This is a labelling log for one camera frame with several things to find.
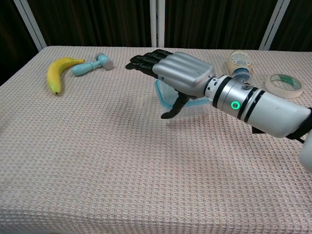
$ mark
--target plastic container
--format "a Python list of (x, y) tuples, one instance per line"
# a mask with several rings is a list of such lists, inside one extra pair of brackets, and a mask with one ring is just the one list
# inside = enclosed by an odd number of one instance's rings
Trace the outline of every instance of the plastic container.
[[(155, 89), (158, 95), (162, 113), (170, 111), (178, 97), (178, 92), (159, 79), (155, 81)], [(205, 115), (208, 114), (210, 110), (211, 105), (208, 98), (202, 97), (198, 99), (190, 99), (184, 105), (181, 112), (172, 119)]]
[(232, 52), (227, 61), (227, 67), (233, 79), (250, 82), (252, 61), (246, 52), (242, 50)]

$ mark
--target blue container rim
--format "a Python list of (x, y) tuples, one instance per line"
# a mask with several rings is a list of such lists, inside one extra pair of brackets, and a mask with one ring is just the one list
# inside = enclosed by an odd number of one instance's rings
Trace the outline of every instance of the blue container rim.
[[(159, 87), (160, 82), (162, 82), (162, 81), (158, 79), (154, 83), (155, 84), (156, 93), (158, 95), (159, 102), (160, 102), (160, 104), (164, 108), (171, 110), (173, 105), (168, 104), (168, 103), (165, 102), (165, 100), (164, 100), (164, 98), (163, 98), (163, 96), (161, 94), (161, 91), (160, 91), (160, 87)], [(205, 105), (205, 104), (209, 104), (209, 103), (210, 103), (210, 101), (207, 98), (207, 99), (204, 99), (204, 100), (189, 101), (189, 102), (187, 102), (185, 104), (185, 107), (199, 106), (199, 105)]]

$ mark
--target green led light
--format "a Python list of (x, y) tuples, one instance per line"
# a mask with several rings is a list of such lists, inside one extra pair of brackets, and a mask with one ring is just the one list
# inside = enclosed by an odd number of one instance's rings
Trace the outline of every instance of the green led light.
[(240, 108), (240, 104), (239, 104), (238, 101), (232, 101), (231, 107), (232, 107), (234, 110), (237, 110), (237, 109)]

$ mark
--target toy hammer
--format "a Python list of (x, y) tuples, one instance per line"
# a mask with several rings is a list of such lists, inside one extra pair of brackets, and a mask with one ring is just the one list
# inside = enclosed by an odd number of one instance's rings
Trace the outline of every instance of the toy hammer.
[(104, 69), (107, 71), (114, 68), (113, 61), (111, 61), (108, 56), (100, 52), (96, 54), (95, 62), (76, 65), (73, 67), (72, 72), (75, 76), (81, 76), (87, 72), (90, 72), (91, 70), (96, 69), (98, 66), (104, 67)]

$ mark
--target transparent plastic box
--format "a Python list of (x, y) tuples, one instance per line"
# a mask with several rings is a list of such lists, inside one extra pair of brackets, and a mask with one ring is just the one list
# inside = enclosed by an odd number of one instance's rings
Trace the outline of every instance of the transparent plastic box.
[[(178, 92), (159, 79), (155, 81), (155, 89), (160, 102), (161, 111), (163, 113), (170, 111), (178, 97)], [(206, 115), (210, 111), (211, 105), (208, 98), (190, 99), (182, 108), (181, 112), (172, 119)]]

